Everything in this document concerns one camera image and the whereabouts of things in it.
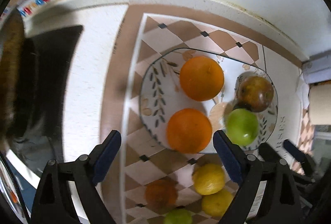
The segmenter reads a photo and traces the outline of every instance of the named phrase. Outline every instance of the blue gripper pad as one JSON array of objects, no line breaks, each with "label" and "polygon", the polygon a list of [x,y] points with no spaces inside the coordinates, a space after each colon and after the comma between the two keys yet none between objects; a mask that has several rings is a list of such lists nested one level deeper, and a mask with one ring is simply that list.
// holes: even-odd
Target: blue gripper pad
[{"label": "blue gripper pad", "polygon": [[112,132],[114,132],[113,136],[108,141],[107,145],[105,146],[93,167],[94,176],[92,178],[92,183],[94,186],[105,179],[109,167],[120,149],[122,142],[121,134],[118,131]]},{"label": "blue gripper pad", "polygon": [[215,132],[212,140],[214,148],[216,149],[217,154],[221,158],[221,161],[227,173],[229,174],[230,179],[238,185],[241,185],[241,183],[243,182],[241,165],[240,162],[236,159],[234,152],[230,148],[230,146],[237,145],[232,144],[222,130]]}]

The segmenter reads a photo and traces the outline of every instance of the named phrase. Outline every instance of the green apple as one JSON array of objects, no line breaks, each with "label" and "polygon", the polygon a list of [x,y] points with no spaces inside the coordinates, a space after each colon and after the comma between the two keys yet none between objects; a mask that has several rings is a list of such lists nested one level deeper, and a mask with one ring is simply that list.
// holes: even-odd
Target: green apple
[{"label": "green apple", "polygon": [[252,143],[259,132],[256,115],[243,108],[235,109],[228,115],[225,127],[228,138],[239,146]]},{"label": "green apple", "polygon": [[191,224],[192,217],[186,209],[174,209],[167,213],[163,224]]}]

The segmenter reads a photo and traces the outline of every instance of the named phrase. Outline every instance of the lemon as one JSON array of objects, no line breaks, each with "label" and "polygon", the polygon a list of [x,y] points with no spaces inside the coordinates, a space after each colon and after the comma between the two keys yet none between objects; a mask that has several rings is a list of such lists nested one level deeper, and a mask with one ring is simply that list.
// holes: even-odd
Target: lemon
[{"label": "lemon", "polygon": [[200,167],[192,176],[195,190],[201,195],[211,195],[223,189],[224,178],[222,167],[213,163]]},{"label": "lemon", "polygon": [[202,210],[210,216],[223,216],[232,202],[233,195],[226,189],[202,197]]}]

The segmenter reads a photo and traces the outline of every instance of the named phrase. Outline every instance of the lime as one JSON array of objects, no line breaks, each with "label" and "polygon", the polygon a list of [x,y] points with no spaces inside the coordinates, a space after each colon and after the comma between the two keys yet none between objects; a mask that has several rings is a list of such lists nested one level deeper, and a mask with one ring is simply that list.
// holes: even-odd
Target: lime
[{"label": "lime", "polygon": [[223,216],[232,202],[233,195],[226,189],[202,197],[202,210],[210,216]]},{"label": "lime", "polygon": [[259,122],[256,115],[243,108],[233,110],[225,126],[228,138],[239,146],[249,145],[258,136]]},{"label": "lime", "polygon": [[189,211],[185,209],[174,209],[167,213],[163,224],[191,224],[192,217]]},{"label": "lime", "polygon": [[220,191],[225,185],[225,173],[220,165],[208,163],[196,170],[192,179],[194,188],[201,195]]}]

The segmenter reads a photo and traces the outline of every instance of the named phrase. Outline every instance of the orange fruit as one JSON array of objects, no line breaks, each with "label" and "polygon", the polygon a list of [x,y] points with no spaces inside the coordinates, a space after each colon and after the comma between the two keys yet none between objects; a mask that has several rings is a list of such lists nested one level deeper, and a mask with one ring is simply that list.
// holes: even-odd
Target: orange fruit
[{"label": "orange fruit", "polygon": [[147,185],[145,200],[155,209],[174,205],[178,198],[175,183],[165,179],[156,180]]},{"label": "orange fruit", "polygon": [[200,111],[185,108],[172,115],[167,126],[170,147],[183,154],[195,154],[210,142],[211,123]]},{"label": "orange fruit", "polygon": [[219,94],[224,85],[224,73],[213,59],[199,56],[189,59],[183,65],[179,81],[188,97],[202,102]]}]

